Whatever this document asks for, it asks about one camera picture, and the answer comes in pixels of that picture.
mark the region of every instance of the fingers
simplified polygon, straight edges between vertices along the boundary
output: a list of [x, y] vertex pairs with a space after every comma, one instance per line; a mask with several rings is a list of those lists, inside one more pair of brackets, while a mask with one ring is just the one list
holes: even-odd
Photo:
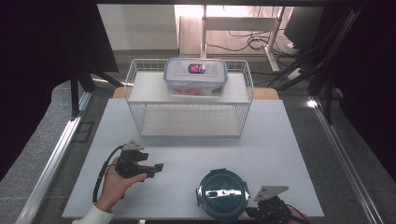
[[132, 177], [131, 181], [134, 181], [134, 183], [137, 183], [137, 182], [141, 182], [141, 181], [145, 180], [147, 177], [148, 177], [148, 174], [140, 174], [140, 175], [136, 175], [136, 176]]
[[117, 161], [119, 160], [119, 157], [114, 158], [113, 162], [111, 162], [112, 165], [117, 164]]
[[[292, 216], [308, 220], [308, 216], [305, 213], [300, 213], [297, 210], [295, 210], [294, 208], [289, 208], [289, 210], [291, 211]], [[297, 222], [290, 221], [288, 224], [297, 224]]]

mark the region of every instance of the white shelf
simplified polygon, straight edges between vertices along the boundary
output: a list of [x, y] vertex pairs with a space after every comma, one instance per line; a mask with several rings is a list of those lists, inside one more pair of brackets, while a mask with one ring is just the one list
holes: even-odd
[[235, 107], [148, 105], [142, 136], [223, 136], [240, 135]]
[[242, 73], [229, 73], [220, 97], [173, 96], [163, 81], [163, 72], [139, 71], [128, 101], [141, 104], [250, 104]]

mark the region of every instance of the blue lid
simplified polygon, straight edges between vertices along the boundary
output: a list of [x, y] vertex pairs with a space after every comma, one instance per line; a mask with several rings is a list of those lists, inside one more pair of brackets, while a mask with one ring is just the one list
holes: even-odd
[[212, 170], [196, 190], [197, 202], [213, 218], [234, 223], [248, 205], [248, 185], [226, 169]]

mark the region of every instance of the human hand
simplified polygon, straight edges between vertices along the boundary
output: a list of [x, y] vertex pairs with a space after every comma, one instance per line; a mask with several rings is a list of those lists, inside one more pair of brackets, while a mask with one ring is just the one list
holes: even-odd
[[136, 175], [131, 178], [120, 176], [115, 170], [116, 159], [107, 167], [102, 194], [96, 202], [96, 207], [104, 212], [111, 212], [111, 208], [125, 194], [126, 190], [136, 182], [141, 182], [148, 177], [147, 174]]
[[[291, 211], [291, 215], [292, 215], [292, 216], [298, 217], [298, 218], [300, 218], [300, 219], [305, 220], [305, 221], [308, 222], [308, 216], [307, 216], [305, 213], [300, 213], [300, 212], [298, 212], [296, 209], [291, 208], [291, 207], [289, 207], [289, 210]], [[293, 220], [290, 220], [290, 221], [288, 222], [288, 224], [300, 224], [300, 223], [299, 223], [299, 222], [296, 222], [296, 221], [293, 221]]]

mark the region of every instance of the plastic food container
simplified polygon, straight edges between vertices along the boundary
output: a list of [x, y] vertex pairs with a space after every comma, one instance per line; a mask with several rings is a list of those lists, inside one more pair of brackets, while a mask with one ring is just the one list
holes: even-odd
[[163, 79], [175, 96], [219, 97], [228, 80], [223, 60], [171, 58]]

